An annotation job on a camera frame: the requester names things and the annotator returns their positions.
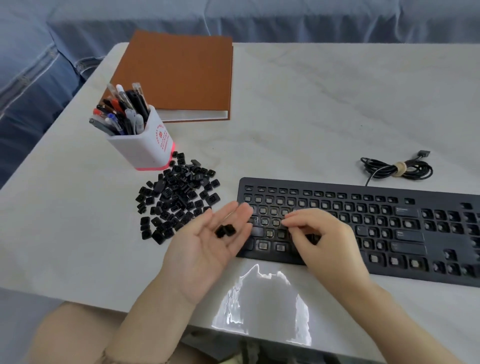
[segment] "brown book cover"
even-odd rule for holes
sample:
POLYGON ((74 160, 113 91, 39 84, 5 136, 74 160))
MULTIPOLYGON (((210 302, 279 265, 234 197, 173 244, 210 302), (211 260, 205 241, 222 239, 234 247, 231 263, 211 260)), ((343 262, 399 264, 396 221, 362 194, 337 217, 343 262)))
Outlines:
POLYGON ((139 82, 149 104, 177 116, 165 121, 229 120, 232 60, 230 37, 137 30, 110 83, 127 90, 139 82), (224 111, 225 117, 206 111, 224 111))

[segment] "leg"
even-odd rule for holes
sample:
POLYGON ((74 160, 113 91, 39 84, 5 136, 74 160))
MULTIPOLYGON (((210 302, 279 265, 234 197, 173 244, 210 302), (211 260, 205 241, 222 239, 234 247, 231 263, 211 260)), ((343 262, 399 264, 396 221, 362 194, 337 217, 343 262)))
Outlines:
MULTIPOLYGON (((38 327, 29 361, 31 364, 94 364, 125 316, 122 312, 63 303, 38 327)), ((214 363, 209 356, 181 343, 171 358, 171 364, 214 363)))

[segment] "hand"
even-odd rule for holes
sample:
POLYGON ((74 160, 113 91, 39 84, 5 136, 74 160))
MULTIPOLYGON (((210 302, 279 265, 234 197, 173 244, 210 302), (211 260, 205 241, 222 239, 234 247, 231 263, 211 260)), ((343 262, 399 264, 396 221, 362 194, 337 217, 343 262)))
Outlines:
POLYGON ((172 239, 159 274, 190 303, 198 304, 250 236, 252 224, 247 221, 252 213, 247 203, 238 206, 236 201, 216 213, 206 210, 172 239), (237 233, 217 238, 215 230, 228 224, 232 224, 237 233))
POLYGON ((290 212, 282 224, 309 270, 334 297, 372 285, 349 225, 318 208, 290 212), (317 245, 305 237, 312 233, 322 236, 317 245))

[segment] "marble table surface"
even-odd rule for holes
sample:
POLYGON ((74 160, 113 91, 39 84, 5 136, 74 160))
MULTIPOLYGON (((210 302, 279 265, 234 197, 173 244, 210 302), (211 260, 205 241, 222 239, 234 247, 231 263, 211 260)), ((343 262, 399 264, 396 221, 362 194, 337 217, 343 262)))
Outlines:
MULTIPOLYGON (((127 44, 106 56, 0 191, 0 287, 128 311, 168 243, 142 241, 135 171, 88 124, 127 44)), ((363 185, 360 157, 430 150, 434 176, 372 186, 480 194, 480 47, 235 44, 231 120, 168 124, 177 150, 241 177, 363 185)), ((466 363, 480 357, 480 290, 372 276, 466 363)), ((379 360, 305 267, 235 258, 191 324, 379 360)))

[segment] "keyboard cable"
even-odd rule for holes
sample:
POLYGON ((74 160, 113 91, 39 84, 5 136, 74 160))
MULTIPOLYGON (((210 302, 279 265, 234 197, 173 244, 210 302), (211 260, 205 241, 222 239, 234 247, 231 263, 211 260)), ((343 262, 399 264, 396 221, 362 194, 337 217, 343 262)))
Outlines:
POLYGON ((383 179, 390 176, 403 177, 413 181, 426 180, 432 176, 433 168, 430 164, 420 159, 428 157, 429 154, 428 150, 421 150, 417 153, 416 158, 394 164, 362 157, 360 161, 363 163, 365 170, 370 174, 365 186, 368 186, 372 178, 383 179))

